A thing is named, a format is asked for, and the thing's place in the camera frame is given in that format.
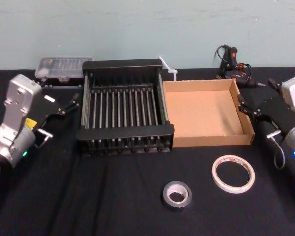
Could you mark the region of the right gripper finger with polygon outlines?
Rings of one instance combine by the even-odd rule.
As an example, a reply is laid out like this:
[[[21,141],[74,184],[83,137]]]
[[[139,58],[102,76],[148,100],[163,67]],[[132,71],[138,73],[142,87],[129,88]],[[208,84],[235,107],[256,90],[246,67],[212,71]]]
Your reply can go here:
[[[273,78],[268,79],[268,85],[274,89],[279,95],[282,95],[281,84],[275,81]]]
[[[238,109],[240,112],[246,114],[250,118],[257,118],[260,115],[260,111],[253,105],[251,105],[247,100],[239,94],[238,98]]]

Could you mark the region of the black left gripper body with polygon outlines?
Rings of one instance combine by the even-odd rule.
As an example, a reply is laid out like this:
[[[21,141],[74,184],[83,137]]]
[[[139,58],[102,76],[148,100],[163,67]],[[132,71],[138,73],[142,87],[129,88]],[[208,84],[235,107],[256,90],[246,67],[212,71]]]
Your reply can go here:
[[[53,118],[63,118],[65,116],[64,107],[55,99],[45,95],[42,96],[36,105],[27,115],[27,128],[37,130],[42,128]]]

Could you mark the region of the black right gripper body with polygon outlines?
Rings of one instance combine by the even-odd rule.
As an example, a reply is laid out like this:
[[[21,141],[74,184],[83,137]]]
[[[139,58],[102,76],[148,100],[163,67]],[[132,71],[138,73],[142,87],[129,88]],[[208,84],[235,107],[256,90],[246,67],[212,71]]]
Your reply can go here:
[[[263,101],[257,109],[260,114],[254,118],[254,122],[267,122],[276,130],[281,131],[283,139],[295,127],[295,113],[280,95]]]

